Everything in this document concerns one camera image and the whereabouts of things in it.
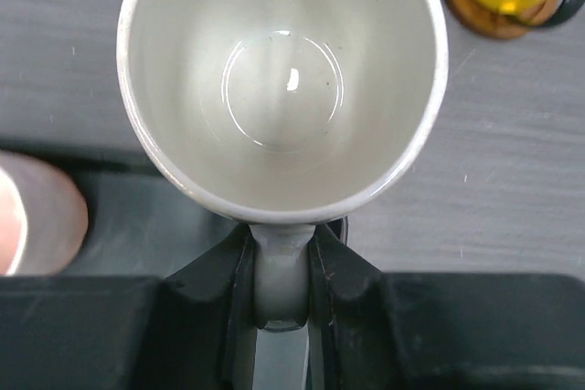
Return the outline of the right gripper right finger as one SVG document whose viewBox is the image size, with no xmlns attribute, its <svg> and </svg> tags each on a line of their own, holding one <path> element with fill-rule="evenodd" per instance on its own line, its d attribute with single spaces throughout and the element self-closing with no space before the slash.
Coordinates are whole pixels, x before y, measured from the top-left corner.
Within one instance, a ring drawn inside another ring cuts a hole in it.
<svg viewBox="0 0 585 390">
<path fill-rule="evenodd" d="M 319 226 L 313 389 L 581 389 L 584 284 L 559 274 L 383 272 Z"/>
</svg>

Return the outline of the brown wooden coaster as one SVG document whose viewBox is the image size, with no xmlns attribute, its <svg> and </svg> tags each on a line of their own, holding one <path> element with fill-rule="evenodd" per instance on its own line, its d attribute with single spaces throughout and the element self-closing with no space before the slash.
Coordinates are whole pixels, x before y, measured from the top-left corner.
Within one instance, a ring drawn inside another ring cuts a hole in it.
<svg viewBox="0 0 585 390">
<path fill-rule="evenodd" d="M 516 24 L 512 19 L 488 10 L 476 0 L 446 0 L 453 14 L 473 32 L 495 39 L 514 39 L 531 28 Z M 547 0 L 520 15 L 528 22 L 540 23 L 550 17 L 560 0 Z"/>
</svg>

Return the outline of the cream ceramic mug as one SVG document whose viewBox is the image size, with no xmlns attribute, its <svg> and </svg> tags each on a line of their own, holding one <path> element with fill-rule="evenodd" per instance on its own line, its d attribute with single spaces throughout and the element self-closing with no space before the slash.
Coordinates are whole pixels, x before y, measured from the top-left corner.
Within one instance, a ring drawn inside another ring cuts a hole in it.
<svg viewBox="0 0 585 390">
<path fill-rule="evenodd" d="M 449 69 L 441 0 L 122 0 L 127 117 L 158 170 L 257 242 L 255 321 L 302 327 L 318 225 L 390 188 Z"/>
</svg>

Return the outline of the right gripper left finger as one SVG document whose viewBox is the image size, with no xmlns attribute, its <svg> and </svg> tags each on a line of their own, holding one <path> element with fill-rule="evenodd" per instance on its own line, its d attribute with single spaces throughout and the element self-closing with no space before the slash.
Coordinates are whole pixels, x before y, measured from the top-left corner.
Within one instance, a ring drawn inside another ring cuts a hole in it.
<svg viewBox="0 0 585 390">
<path fill-rule="evenodd" d="M 2 279 L 1 386 L 250 387 L 253 257 L 250 230 L 239 225 L 164 279 Z"/>
</svg>

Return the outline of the pink ceramic mug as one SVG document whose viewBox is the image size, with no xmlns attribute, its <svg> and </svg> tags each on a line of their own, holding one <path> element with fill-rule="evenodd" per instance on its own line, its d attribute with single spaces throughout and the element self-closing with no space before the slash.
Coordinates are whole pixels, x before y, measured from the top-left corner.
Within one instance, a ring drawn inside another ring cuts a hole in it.
<svg viewBox="0 0 585 390">
<path fill-rule="evenodd" d="M 1 152 L 1 274 L 54 274 L 76 257 L 89 227 L 85 198 L 57 167 Z"/>
</svg>

